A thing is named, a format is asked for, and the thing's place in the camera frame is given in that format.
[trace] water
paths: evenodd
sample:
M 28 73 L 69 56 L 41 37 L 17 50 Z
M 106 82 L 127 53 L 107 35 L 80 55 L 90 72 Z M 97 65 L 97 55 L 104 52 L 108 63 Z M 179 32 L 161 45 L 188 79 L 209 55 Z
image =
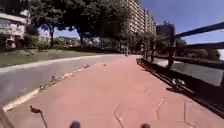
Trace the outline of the water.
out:
M 201 79 L 215 86 L 220 86 L 223 77 L 223 70 L 198 66 L 194 64 L 174 63 L 172 69 Z

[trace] tall building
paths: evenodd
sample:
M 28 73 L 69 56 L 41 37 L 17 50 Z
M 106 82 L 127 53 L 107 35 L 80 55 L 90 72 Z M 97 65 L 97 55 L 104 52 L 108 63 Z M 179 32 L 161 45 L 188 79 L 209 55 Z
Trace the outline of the tall building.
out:
M 164 21 L 164 24 L 162 25 L 157 25 L 156 26 L 156 34 L 157 35 L 161 35 L 161 36 L 170 36 L 170 25 L 172 24 L 169 24 L 167 23 L 166 21 Z
M 140 0 L 134 0 L 136 4 L 140 5 Z
M 140 0 L 125 0 L 131 10 L 131 19 L 128 21 L 132 32 L 151 32 L 156 34 L 156 23 L 149 11 L 142 9 L 138 4 Z

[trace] pink pavement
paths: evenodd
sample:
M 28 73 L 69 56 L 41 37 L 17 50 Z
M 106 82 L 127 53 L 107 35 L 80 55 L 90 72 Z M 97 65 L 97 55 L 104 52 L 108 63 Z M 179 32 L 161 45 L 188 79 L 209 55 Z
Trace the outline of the pink pavement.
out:
M 15 128 L 69 128 L 73 121 L 81 128 L 224 128 L 223 119 L 166 88 L 130 56 L 78 72 L 7 115 Z

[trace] bush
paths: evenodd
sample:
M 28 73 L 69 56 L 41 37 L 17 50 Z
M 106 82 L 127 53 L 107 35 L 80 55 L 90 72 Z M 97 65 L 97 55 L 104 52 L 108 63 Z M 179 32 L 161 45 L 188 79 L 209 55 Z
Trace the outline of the bush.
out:
M 5 49 L 6 39 L 9 37 L 9 35 L 0 33 L 0 49 Z
M 38 37 L 36 36 L 24 36 L 24 44 L 25 48 L 36 48 L 36 43 L 38 42 Z
M 43 51 L 44 49 L 48 49 L 50 47 L 49 44 L 45 42 L 36 42 L 35 46 L 37 47 L 38 51 Z

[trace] railing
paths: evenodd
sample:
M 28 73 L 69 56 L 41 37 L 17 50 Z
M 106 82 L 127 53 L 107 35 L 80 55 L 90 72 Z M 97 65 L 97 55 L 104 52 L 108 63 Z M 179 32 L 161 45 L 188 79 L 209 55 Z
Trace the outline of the railing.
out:
M 145 50 L 144 55 L 145 55 L 146 59 L 148 59 L 148 54 L 149 54 L 148 52 L 150 51 L 151 52 L 150 56 L 151 56 L 152 62 L 154 61 L 154 58 L 167 59 L 168 60 L 167 68 L 169 68 L 169 69 L 171 68 L 174 61 L 180 61 L 183 63 L 195 64 L 195 65 L 224 70 L 224 62 L 222 62 L 222 61 L 211 61 L 211 60 L 202 60 L 202 59 L 175 56 L 175 52 L 177 50 L 183 50 L 183 49 L 224 49 L 224 42 L 189 44 L 189 45 L 186 45 L 183 47 L 176 47 L 176 45 L 175 45 L 176 38 L 181 38 L 181 37 L 186 37 L 186 36 L 191 36 L 191 35 L 196 35 L 196 34 L 201 34 L 201 33 L 224 29 L 224 22 L 214 24 L 214 25 L 209 25 L 206 27 L 197 28 L 197 29 L 183 32 L 183 33 L 180 33 L 177 35 L 175 35 L 174 26 L 172 26 L 172 25 L 169 25 L 169 26 L 170 26 L 169 27 L 170 28 L 170 36 L 160 39 L 160 40 L 157 40 L 157 41 L 168 41 L 169 42 L 168 56 L 155 55 L 155 50 L 156 50 L 155 41 L 151 40 L 150 47 L 149 47 L 150 50 L 148 50 L 148 48 L 146 48 L 146 50 Z

